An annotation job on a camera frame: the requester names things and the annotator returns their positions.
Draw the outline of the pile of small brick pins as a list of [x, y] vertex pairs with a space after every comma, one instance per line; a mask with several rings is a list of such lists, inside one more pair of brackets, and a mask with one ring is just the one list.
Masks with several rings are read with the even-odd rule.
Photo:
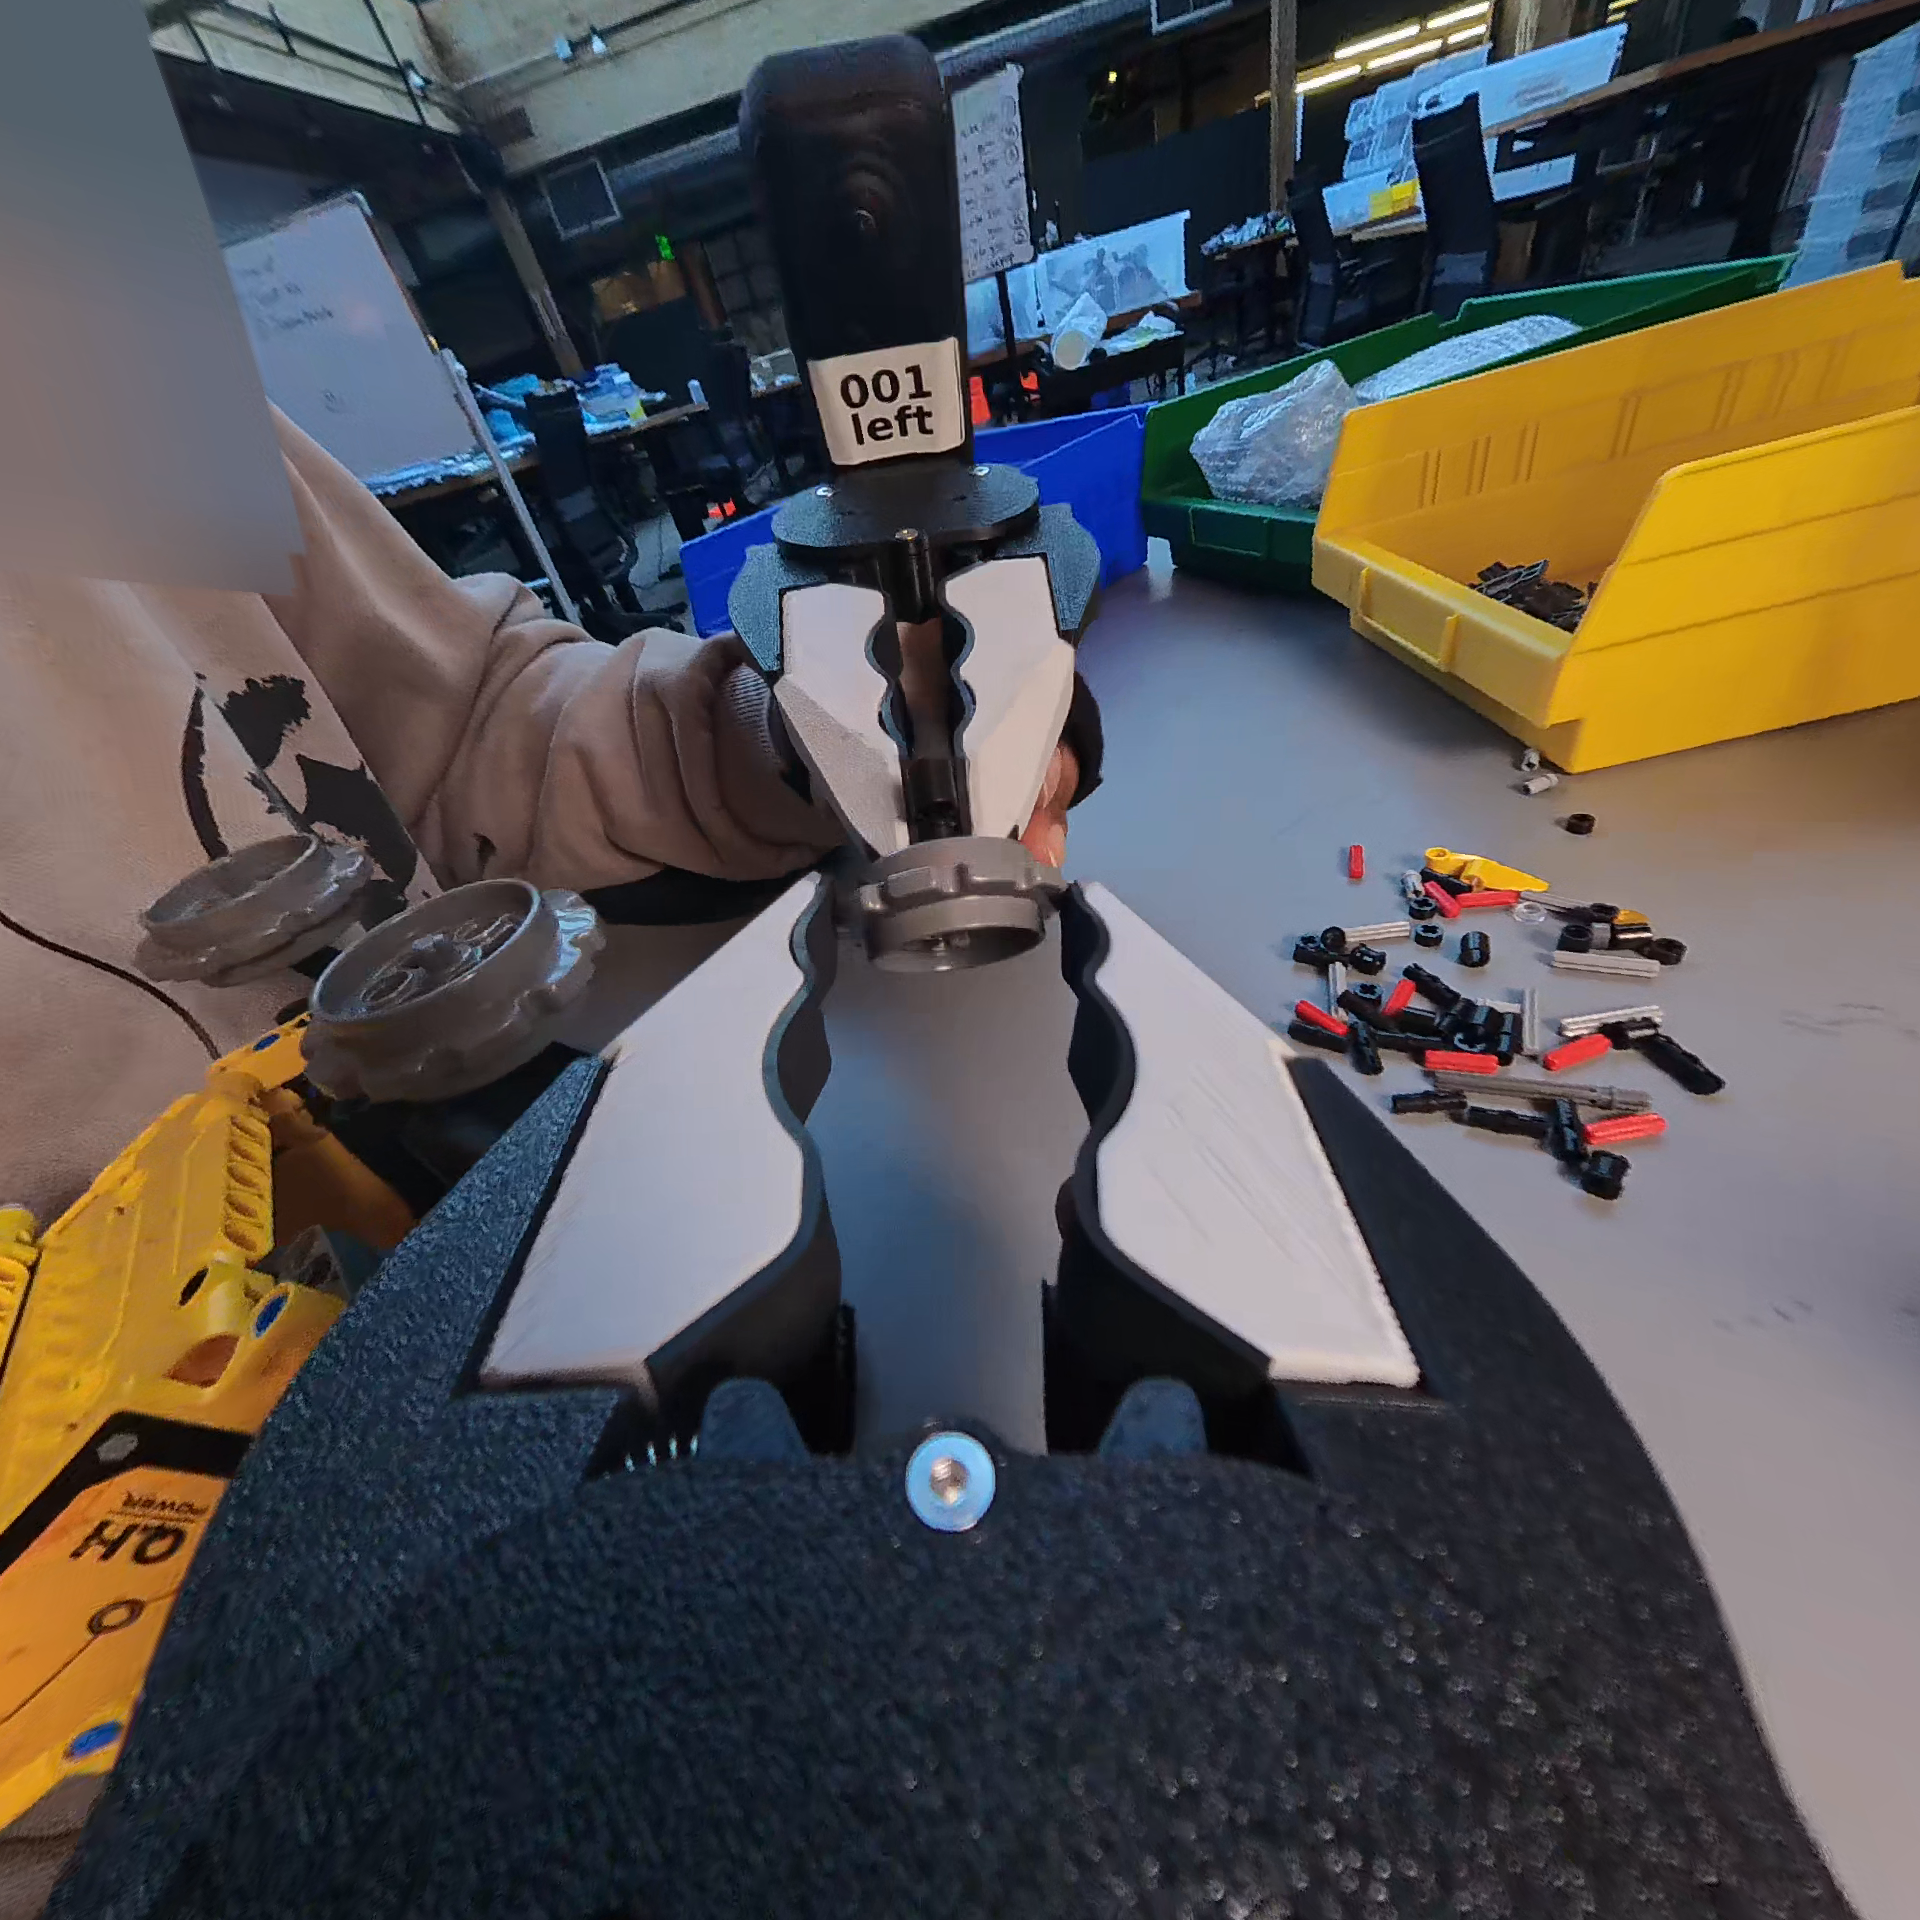
[[1294, 1044], [1358, 1079], [1403, 1067], [1387, 1117], [1534, 1146], [1600, 1207], [1632, 1149], [1668, 1137], [1661, 1097], [1731, 1090], [1661, 1006], [1684, 940], [1489, 857], [1430, 847], [1390, 918], [1305, 928], [1282, 953], [1311, 977], [1282, 1015]]

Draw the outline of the person's left forearm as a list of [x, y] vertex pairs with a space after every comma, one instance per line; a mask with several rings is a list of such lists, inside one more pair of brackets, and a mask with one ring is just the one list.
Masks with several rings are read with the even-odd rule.
[[449, 578], [280, 412], [273, 433], [305, 555], [267, 609], [439, 883], [769, 883], [844, 843], [737, 639], [609, 648], [510, 575]]

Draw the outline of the paper sign on stand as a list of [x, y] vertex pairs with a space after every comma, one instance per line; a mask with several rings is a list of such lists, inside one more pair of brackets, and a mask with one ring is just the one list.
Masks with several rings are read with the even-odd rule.
[[1034, 260], [1021, 139], [1021, 67], [1007, 63], [949, 95], [964, 282]]

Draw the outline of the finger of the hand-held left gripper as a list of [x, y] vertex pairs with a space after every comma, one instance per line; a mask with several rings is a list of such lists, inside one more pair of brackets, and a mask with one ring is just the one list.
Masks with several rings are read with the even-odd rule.
[[894, 638], [879, 587], [806, 585], [782, 595], [783, 731], [815, 799], [869, 857], [908, 851], [901, 749], [887, 731], [892, 682], [872, 638]]
[[996, 560], [944, 585], [964, 635], [954, 664], [966, 692], [958, 754], [972, 835], [1020, 835], [1064, 734], [1076, 648], [1060, 638], [1045, 560]]

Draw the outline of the yellow plastic bin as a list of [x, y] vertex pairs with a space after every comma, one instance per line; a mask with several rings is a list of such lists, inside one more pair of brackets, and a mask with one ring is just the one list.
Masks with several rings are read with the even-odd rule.
[[[1596, 581], [1573, 635], [1473, 590]], [[1810, 282], [1347, 418], [1313, 585], [1583, 773], [1918, 699], [1918, 277]]]

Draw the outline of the green plastic bin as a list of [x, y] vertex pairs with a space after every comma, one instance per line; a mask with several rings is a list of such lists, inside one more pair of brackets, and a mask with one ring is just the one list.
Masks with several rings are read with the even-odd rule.
[[1766, 298], [1786, 285], [1791, 251], [1765, 260], [1733, 260], [1718, 265], [1668, 267], [1657, 276], [1596, 277], [1569, 289], [1532, 289], [1471, 301], [1454, 321], [1422, 314], [1387, 323], [1334, 349], [1304, 349], [1257, 374], [1237, 374], [1195, 389], [1171, 403], [1155, 403], [1142, 423], [1142, 484], [1140, 511], [1153, 539], [1171, 548], [1178, 569], [1241, 587], [1305, 595], [1315, 511], [1270, 511], [1214, 499], [1193, 460], [1195, 433], [1237, 395], [1280, 389], [1313, 364], [1335, 364], [1356, 389], [1358, 378], [1428, 349], [1455, 340], [1476, 327], [1515, 321], [1525, 314], [1557, 314], [1582, 327], [1578, 340], [1561, 349], [1613, 340], [1642, 327], [1687, 321], [1723, 305]]

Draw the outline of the grey toy wheel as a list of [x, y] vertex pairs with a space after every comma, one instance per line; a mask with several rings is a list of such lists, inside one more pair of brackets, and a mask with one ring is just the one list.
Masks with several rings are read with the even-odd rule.
[[852, 873], [835, 915], [884, 974], [966, 974], [1043, 947], [1060, 894], [1017, 835], [942, 835]]
[[428, 900], [313, 983], [305, 1076], [374, 1103], [485, 1090], [554, 1044], [600, 947], [599, 912], [565, 890], [489, 879]]
[[217, 990], [290, 974], [349, 938], [374, 883], [370, 853], [306, 834], [227, 853], [137, 918], [134, 966]]

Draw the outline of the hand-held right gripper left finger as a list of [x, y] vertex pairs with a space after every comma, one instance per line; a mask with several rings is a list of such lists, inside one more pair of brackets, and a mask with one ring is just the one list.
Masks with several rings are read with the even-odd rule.
[[804, 877], [605, 1050], [480, 1388], [612, 1386], [686, 1427], [727, 1378], [804, 1386], [844, 1269], [806, 1131], [831, 1085], [831, 879]]

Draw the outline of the beige printed sweatshirt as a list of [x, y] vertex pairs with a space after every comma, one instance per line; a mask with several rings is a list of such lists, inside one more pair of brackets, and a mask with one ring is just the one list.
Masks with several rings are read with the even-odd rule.
[[[377, 861], [367, 920], [441, 884], [259, 595], [2, 578], [2, 912], [137, 974], [196, 868], [313, 834]], [[157, 983], [222, 1055], [293, 974]], [[64, 1212], [209, 1058], [157, 1002], [2, 931], [2, 1203]]]

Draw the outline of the bubble wrap sheet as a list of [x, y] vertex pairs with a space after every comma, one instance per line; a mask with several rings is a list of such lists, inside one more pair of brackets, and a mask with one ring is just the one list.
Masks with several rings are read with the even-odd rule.
[[1491, 365], [1519, 364], [1545, 349], [1561, 349], [1578, 340], [1582, 327], [1557, 314], [1525, 314], [1515, 321], [1476, 327], [1455, 340], [1416, 349], [1374, 377], [1356, 384], [1356, 403], [1390, 403], [1454, 378], [1485, 374]]

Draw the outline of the blue plastic bin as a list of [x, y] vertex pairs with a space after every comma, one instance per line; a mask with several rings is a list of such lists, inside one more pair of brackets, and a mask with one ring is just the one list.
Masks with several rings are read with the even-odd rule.
[[[1067, 506], [1102, 555], [1102, 587], [1135, 575], [1151, 560], [1140, 514], [1145, 407], [978, 433], [986, 464], [1010, 464], [1040, 484], [1045, 506]], [[689, 619], [700, 638], [732, 631], [727, 595], [755, 545], [774, 544], [778, 506], [735, 516], [678, 551]]]

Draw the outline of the clear plastic bag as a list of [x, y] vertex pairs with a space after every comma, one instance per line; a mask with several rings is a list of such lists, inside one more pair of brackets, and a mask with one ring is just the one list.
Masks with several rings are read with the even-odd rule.
[[1189, 452], [1214, 499], [1315, 511], [1356, 407], [1338, 365], [1313, 364], [1280, 389], [1221, 403]]

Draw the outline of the yellow toy brick vehicle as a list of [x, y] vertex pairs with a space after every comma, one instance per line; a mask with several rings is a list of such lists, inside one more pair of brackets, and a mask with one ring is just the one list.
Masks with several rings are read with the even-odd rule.
[[2, 1207], [2, 1853], [85, 1825], [251, 1439], [432, 1208], [339, 1139], [306, 1023], [217, 1058], [56, 1223]]

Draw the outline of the black office chair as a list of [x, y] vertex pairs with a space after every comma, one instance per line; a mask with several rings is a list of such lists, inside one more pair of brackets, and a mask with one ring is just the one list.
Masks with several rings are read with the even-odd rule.
[[1422, 114], [1412, 124], [1424, 213], [1422, 314], [1454, 321], [1495, 285], [1500, 205], [1482, 149], [1481, 98]]
[[572, 385], [550, 384], [526, 395], [523, 416], [539, 453], [543, 539], [559, 585], [587, 638], [627, 639], [648, 624], [635, 587], [637, 544], [599, 488], [580, 400]]

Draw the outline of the heap of black brick connectors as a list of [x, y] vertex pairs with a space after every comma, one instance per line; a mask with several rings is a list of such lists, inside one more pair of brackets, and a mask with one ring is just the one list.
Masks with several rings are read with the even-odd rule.
[[1495, 561], [1473, 578], [1473, 590], [1561, 635], [1573, 635], [1595, 606], [1596, 581], [1550, 578], [1545, 560], [1525, 567]]

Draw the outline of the person's left hand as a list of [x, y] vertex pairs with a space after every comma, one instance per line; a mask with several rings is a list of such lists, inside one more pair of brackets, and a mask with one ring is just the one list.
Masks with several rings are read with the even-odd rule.
[[1060, 868], [1067, 843], [1067, 814], [1079, 799], [1081, 768], [1076, 749], [1060, 738], [1045, 764], [1043, 792], [1030, 823], [1020, 834], [1021, 851], [1045, 868]]

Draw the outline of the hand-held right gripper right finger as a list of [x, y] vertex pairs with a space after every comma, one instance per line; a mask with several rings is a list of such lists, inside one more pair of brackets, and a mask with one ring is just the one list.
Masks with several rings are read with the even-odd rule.
[[1060, 900], [1085, 1139], [1045, 1286], [1045, 1425], [1171, 1381], [1195, 1427], [1424, 1413], [1424, 1369], [1289, 1044], [1108, 884]]

